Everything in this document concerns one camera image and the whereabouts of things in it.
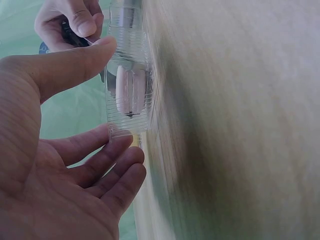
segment beige blurred surface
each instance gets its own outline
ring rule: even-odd
[[[320,2],[143,7],[156,84],[140,239],[320,239]]]

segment fingers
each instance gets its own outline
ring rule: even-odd
[[[67,0],[60,4],[63,4],[60,11],[68,18],[75,34],[84,38],[96,32],[96,23],[83,0]]]
[[[50,144],[58,152],[65,166],[70,166],[109,142],[108,125],[102,124],[87,132],[63,139],[42,141]]]
[[[86,3],[85,5],[83,0],[47,0],[44,2],[35,19],[34,30],[51,52],[74,48],[62,37],[63,15],[68,18],[71,29],[78,36],[93,35],[95,39],[100,37],[103,14],[98,0],[90,0]]]
[[[131,135],[113,139],[85,164],[70,168],[69,175],[83,188],[92,186],[116,163],[132,141]]]
[[[97,198],[101,198],[120,180],[132,165],[143,164],[144,159],[144,152],[139,147],[130,147],[107,175],[85,191]]]
[[[53,95],[73,88],[101,72],[116,49],[113,37],[105,37],[89,47],[32,56],[10,57],[23,71],[43,103]]]
[[[146,177],[146,169],[141,163],[132,165],[114,187],[101,200],[118,220],[128,209]]]

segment hand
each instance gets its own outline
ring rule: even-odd
[[[52,52],[74,48],[62,37],[61,23],[65,18],[79,37],[100,37],[104,15],[98,0],[46,0],[35,19],[34,29]]]
[[[108,126],[101,125],[39,139],[41,103],[97,75],[115,48],[107,37],[89,47],[0,60],[0,239],[119,238],[119,219],[146,176],[142,150],[127,149],[132,137],[108,142]],[[84,165],[67,168],[102,146]]]

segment clear plastic container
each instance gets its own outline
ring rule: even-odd
[[[107,35],[117,41],[105,70],[109,137],[140,134],[148,129],[152,105],[152,65],[143,29],[141,0],[114,0]]]

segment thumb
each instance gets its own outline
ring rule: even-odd
[[[96,32],[96,23],[84,1],[65,1],[65,7],[62,8],[61,13],[68,18],[71,29],[79,37],[85,38]]]
[[[116,50],[105,37],[94,45],[44,55],[19,56],[20,69],[31,76],[41,103],[98,75]]]

